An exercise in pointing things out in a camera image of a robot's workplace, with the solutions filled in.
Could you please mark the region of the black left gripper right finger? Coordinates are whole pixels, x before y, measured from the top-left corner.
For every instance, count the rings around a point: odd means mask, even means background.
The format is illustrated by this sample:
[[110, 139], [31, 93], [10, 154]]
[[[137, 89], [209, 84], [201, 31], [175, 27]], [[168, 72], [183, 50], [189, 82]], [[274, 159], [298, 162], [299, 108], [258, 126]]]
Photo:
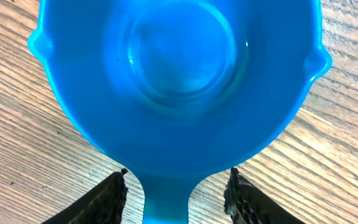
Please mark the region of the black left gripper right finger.
[[231, 168], [224, 191], [224, 212], [233, 224], [305, 224]]

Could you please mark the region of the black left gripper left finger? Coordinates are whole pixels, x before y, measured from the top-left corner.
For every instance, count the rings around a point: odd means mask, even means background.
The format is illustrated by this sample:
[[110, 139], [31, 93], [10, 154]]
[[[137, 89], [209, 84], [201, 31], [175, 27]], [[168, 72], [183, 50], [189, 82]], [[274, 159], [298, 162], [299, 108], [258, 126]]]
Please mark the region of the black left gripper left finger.
[[123, 168], [114, 172], [43, 224], [120, 224], [126, 204], [128, 188]]

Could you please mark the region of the blue plastic measuring scoop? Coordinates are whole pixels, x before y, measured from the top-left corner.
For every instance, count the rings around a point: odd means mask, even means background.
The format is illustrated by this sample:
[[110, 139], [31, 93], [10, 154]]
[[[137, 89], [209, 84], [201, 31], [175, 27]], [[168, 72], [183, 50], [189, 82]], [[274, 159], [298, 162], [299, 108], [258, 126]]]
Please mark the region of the blue plastic measuring scoop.
[[332, 60], [314, 0], [46, 0], [28, 47], [75, 128], [126, 166], [144, 223], [267, 147]]

